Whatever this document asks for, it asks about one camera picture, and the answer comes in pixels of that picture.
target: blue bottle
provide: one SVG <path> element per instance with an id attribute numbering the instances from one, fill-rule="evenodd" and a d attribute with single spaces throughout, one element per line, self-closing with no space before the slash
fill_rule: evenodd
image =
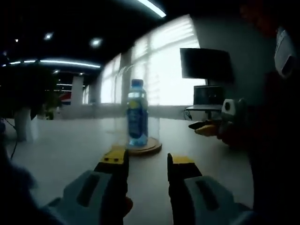
<path id="1" fill-rule="evenodd" d="M 127 99 L 127 122 L 130 147 L 148 142 L 148 101 L 143 80 L 133 79 Z"/>

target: ceiling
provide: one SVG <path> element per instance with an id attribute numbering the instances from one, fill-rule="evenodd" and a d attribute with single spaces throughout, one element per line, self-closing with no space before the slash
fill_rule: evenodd
<path id="1" fill-rule="evenodd" d="M 167 16 L 161 18 L 137 0 L 86 0 L 76 4 L 74 1 L 40 1 L 34 4 L 30 1 L 9 1 L 1 13 L 4 36 L 1 37 L 0 51 L 7 55 L 1 55 L 0 63 L 7 63 L 7 58 L 10 62 L 59 58 L 102 66 L 130 48 L 137 38 L 173 18 L 237 9 L 238 5 L 238 0 L 232 0 L 230 4 L 223 0 L 213 3 L 199 0 L 150 1 Z M 53 36 L 45 41 L 48 32 L 52 32 Z M 89 45 L 92 38 L 103 40 L 99 48 Z M 75 68 L 72 72 L 82 71 Z M 98 75 L 99 70 L 86 70 L 84 73 Z"/>

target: desk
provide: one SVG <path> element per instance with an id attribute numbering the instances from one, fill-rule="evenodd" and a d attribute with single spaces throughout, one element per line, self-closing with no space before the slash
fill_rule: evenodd
<path id="1" fill-rule="evenodd" d="M 186 111 L 205 111 L 207 112 L 207 117 L 211 119 L 211 112 L 221 112 L 223 105 L 194 105 L 186 108 Z"/>
<path id="2" fill-rule="evenodd" d="M 63 188 L 88 169 L 93 169 L 114 141 L 113 119 L 39 120 L 39 138 L 20 142 L 14 162 L 37 180 L 33 190 L 40 204 L 62 195 Z M 153 156 L 131 157 L 128 196 L 132 211 L 125 225 L 170 225 L 167 153 L 191 157 L 203 175 L 209 175 L 233 192 L 236 201 L 252 207 L 253 181 L 246 152 L 232 151 L 215 137 L 196 135 L 191 121 L 160 119 L 162 150 Z M 15 135 L 12 128 L 8 135 Z"/>

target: wooden coaster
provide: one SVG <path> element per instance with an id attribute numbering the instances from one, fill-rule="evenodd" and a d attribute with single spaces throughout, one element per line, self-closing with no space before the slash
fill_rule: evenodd
<path id="1" fill-rule="evenodd" d="M 127 148 L 131 156 L 139 156 L 145 154 L 157 153 L 161 150 L 162 143 L 153 137 L 148 138 L 147 145 L 140 148 Z"/>

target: bottle cap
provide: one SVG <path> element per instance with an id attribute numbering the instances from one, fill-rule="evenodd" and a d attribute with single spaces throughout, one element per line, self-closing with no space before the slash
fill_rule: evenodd
<path id="1" fill-rule="evenodd" d="M 132 79 L 131 87 L 142 87 L 144 85 L 144 81 L 140 79 Z"/>

